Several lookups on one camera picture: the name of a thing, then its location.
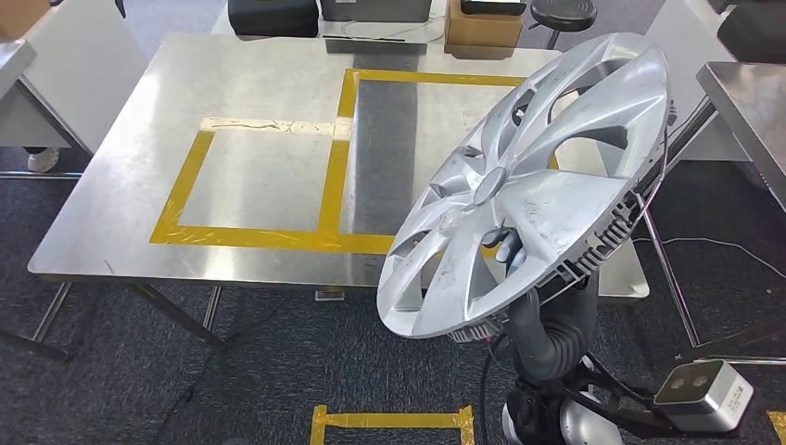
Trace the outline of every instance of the stool seat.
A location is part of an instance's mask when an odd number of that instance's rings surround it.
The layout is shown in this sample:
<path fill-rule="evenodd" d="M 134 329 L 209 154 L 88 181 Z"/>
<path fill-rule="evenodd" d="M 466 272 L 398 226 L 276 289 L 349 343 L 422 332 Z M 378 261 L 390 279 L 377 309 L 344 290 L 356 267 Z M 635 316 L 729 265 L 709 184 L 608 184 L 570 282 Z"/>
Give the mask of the stool seat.
<path fill-rule="evenodd" d="M 539 24 L 559 32 L 584 31 L 598 17 L 592 0 L 532 0 L 529 12 Z"/>

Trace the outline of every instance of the cardboard box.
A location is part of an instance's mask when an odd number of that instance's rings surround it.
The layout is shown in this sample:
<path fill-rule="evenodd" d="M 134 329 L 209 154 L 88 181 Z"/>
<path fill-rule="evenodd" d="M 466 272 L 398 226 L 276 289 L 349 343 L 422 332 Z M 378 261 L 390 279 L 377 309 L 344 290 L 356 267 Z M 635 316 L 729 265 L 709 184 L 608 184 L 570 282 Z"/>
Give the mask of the cardboard box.
<path fill-rule="evenodd" d="M 0 42 L 19 39 L 49 7 L 48 0 L 0 0 Z"/>
<path fill-rule="evenodd" d="M 521 28 L 521 16 L 464 14 L 461 0 L 448 0 L 445 45 L 515 48 Z"/>

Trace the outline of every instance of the white table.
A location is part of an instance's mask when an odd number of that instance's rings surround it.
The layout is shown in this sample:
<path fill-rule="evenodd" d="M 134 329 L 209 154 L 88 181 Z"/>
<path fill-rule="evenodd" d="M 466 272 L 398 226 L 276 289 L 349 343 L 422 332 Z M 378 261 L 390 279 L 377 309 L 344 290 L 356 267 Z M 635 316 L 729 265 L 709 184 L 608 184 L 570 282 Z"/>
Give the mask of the white table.
<path fill-rule="evenodd" d="M 23 39 L 35 59 L 19 80 L 69 137 L 29 118 L 27 110 L 18 114 L 6 108 L 9 121 L 0 128 L 0 146 L 78 146 L 95 153 L 147 67 L 114 3 L 67 0 L 51 8 Z"/>

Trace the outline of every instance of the hubcap center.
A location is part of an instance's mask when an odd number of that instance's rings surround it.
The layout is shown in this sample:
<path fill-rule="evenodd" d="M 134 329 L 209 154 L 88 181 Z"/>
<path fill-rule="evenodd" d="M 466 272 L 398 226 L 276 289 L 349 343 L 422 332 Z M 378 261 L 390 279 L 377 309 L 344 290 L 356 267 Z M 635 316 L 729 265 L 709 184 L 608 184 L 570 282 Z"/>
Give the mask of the hubcap center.
<path fill-rule="evenodd" d="M 492 199 L 497 192 L 500 191 L 502 185 L 505 184 L 505 169 L 497 167 L 489 172 L 480 185 L 475 190 L 472 202 L 479 206 L 489 199 Z"/>

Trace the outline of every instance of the black bag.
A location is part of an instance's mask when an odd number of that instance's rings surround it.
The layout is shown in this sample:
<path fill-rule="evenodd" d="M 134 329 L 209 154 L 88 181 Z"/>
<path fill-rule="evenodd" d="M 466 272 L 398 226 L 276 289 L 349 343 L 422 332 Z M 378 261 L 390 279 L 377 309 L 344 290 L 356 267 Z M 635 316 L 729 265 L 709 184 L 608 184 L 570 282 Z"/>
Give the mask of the black bag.
<path fill-rule="evenodd" d="M 786 4 L 738 5 L 717 38 L 740 62 L 786 63 Z"/>

